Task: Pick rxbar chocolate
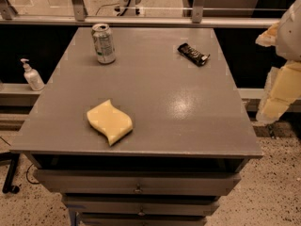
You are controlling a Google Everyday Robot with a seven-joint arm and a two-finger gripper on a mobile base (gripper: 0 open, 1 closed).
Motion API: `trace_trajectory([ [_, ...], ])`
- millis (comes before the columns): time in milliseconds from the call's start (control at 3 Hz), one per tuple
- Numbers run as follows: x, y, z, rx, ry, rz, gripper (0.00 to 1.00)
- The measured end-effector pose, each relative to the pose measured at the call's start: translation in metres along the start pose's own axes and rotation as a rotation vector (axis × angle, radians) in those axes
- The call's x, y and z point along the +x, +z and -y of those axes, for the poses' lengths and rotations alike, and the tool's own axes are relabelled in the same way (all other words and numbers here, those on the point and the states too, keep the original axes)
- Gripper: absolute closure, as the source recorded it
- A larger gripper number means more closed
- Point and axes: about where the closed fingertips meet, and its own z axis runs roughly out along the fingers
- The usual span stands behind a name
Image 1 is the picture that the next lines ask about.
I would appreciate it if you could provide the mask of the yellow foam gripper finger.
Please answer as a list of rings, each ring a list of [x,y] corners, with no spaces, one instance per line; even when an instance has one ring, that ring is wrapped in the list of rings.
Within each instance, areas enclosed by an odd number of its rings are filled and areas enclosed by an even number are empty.
[[[267,75],[256,120],[275,122],[301,97],[301,63],[287,61],[280,69],[272,67]]]
[[[272,24],[256,38],[255,43],[263,47],[275,46],[277,44],[278,26],[279,23]]]

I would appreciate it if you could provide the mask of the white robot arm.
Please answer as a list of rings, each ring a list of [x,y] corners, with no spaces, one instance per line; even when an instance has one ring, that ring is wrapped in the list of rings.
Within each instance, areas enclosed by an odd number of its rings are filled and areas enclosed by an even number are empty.
[[[276,54],[286,59],[279,69],[267,75],[256,120],[271,124],[301,96],[301,0],[295,0],[280,21],[256,38],[260,46],[276,47]]]

